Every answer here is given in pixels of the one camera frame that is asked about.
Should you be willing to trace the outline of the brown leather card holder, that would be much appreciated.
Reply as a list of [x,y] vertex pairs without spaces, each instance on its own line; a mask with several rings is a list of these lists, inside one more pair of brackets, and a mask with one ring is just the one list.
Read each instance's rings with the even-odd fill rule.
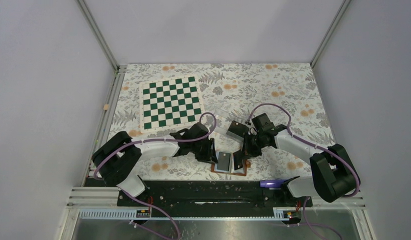
[[217,163],[212,163],[211,164],[211,172],[212,173],[217,173],[217,174],[226,174],[226,175],[235,175],[235,176],[242,176],[245,177],[247,175],[248,169],[251,167],[251,162],[249,160],[246,160],[244,163],[244,167],[239,169],[239,170],[234,170],[234,166],[233,166],[233,153],[231,155],[231,166],[230,166],[230,171],[226,172],[226,171],[218,171],[216,169],[216,166],[218,164],[218,160]]

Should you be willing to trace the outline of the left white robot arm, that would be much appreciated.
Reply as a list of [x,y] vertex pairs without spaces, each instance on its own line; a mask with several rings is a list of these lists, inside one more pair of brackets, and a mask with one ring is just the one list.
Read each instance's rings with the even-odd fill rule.
[[199,162],[216,164],[215,141],[209,138],[210,133],[200,122],[161,138],[134,139],[127,132],[120,131],[92,155],[95,165],[93,176],[106,186],[118,187],[127,193],[134,204],[144,205],[149,193],[134,170],[137,162],[192,153]]

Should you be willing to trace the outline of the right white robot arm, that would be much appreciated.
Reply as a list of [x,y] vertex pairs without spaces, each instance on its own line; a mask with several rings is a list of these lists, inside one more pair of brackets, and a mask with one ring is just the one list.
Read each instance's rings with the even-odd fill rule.
[[253,118],[252,123],[256,134],[244,133],[242,148],[233,155],[236,170],[245,160],[261,156],[266,147],[288,152],[310,165],[311,176],[293,177],[278,185],[283,204],[293,206],[302,197],[320,197],[332,203],[353,197],[360,190],[360,178],[342,145],[319,146],[293,134],[286,125],[274,125],[265,113]]

